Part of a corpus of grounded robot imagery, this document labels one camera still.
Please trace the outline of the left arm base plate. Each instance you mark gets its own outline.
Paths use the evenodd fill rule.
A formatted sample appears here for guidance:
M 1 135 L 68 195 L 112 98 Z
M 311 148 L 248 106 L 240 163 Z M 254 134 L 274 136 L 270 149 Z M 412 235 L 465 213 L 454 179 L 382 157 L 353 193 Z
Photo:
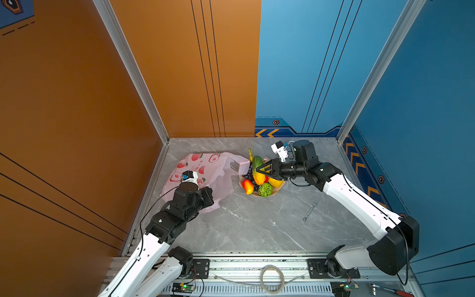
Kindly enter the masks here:
M 207 258 L 193 259 L 188 278 L 194 278 L 195 273 L 197 273 L 197 278 L 202 278 L 203 280 L 206 280 L 209 278 L 209 272 L 210 272 L 210 259 L 207 259 Z

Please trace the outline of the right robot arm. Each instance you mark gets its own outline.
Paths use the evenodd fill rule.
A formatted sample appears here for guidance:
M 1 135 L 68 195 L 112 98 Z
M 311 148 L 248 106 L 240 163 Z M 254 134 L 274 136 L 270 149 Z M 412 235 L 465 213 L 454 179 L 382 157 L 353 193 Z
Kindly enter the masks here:
M 308 185 L 349 210 L 374 237 L 369 245 L 340 245 L 329 252 L 325 261 L 329 276 L 339 278 L 351 269 L 363 267 L 375 267 L 387 275 L 408 269 L 410 260 L 419 252 L 419 223 L 388 210 L 351 183 L 335 165 L 321 162 L 313 143 L 301 140 L 291 147 L 291 160 L 282 142 L 272 146 L 278 158 L 260 162 L 253 156 L 253 172 L 279 181 L 304 178 Z

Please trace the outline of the green orange mango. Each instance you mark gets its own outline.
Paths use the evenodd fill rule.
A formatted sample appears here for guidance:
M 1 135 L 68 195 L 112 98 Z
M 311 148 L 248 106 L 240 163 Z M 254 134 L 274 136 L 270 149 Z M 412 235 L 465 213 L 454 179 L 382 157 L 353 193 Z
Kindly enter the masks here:
M 265 183 L 266 176 L 262 174 L 259 170 L 259 167 L 263 165 L 263 159 L 256 155 L 252 159 L 252 175 L 254 182 L 260 186 Z

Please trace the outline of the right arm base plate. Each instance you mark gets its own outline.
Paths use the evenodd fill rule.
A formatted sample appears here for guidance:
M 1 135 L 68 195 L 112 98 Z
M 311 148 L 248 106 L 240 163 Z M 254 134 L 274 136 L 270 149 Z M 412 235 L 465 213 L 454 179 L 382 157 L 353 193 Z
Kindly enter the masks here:
M 352 278 L 359 279 L 361 274 L 357 268 L 342 269 L 329 259 L 308 259 L 308 272 L 310 278 Z

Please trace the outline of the pink printed plastic bag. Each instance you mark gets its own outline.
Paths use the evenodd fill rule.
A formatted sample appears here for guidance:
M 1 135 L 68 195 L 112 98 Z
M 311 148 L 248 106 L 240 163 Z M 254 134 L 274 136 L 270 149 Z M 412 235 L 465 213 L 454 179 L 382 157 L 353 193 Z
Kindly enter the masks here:
M 200 189 L 208 186 L 212 189 L 214 204 L 201 214 L 218 209 L 219 202 L 233 193 L 233 176 L 242 176 L 248 172 L 250 161 L 240 155 L 229 152 L 196 153 L 183 158 L 168 177 L 161 195 L 165 202 L 173 198 L 173 188 L 181 182 L 182 174 L 186 171 L 197 172 L 197 184 Z

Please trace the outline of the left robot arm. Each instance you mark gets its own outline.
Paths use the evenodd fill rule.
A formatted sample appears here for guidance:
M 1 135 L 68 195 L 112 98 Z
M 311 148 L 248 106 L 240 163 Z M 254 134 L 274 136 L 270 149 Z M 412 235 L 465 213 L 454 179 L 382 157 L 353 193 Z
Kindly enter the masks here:
M 175 239 L 186 229 L 188 222 L 199 211 L 214 204 L 212 189 L 199 189 L 194 182 L 182 182 L 175 190 L 169 206 L 155 214 L 142 239 L 125 265 L 99 294 L 101 297 L 154 297 L 181 275 L 192 261 L 192 254 L 183 248 L 174 248 L 161 266 L 152 267 L 167 252 Z

